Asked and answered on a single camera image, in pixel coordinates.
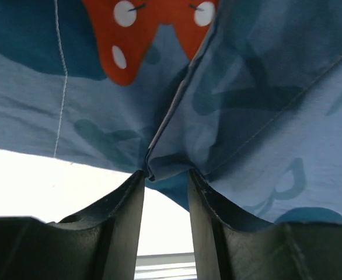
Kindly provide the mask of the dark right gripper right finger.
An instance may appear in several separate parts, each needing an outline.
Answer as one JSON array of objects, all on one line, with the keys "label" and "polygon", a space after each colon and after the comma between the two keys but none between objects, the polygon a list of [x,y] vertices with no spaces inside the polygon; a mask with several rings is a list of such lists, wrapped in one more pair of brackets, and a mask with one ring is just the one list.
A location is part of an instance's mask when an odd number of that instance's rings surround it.
[{"label": "dark right gripper right finger", "polygon": [[198,279],[342,279],[342,223],[264,221],[194,170],[188,198]]}]

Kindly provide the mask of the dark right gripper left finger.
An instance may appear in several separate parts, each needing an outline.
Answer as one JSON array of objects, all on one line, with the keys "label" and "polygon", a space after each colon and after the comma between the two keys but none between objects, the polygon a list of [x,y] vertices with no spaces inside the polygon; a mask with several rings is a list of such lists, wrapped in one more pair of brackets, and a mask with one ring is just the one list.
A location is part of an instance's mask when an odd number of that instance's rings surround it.
[{"label": "dark right gripper left finger", "polygon": [[133,279],[144,174],[60,222],[0,218],[0,279]]}]

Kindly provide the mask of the blue cartoon mouse placemat cloth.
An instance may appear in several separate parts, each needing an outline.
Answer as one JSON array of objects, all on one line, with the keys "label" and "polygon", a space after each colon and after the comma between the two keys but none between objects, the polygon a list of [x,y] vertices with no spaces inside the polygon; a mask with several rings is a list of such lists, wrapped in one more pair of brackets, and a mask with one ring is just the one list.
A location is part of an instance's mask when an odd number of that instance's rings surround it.
[{"label": "blue cartoon mouse placemat cloth", "polygon": [[342,1],[0,1],[0,149],[342,221]]}]

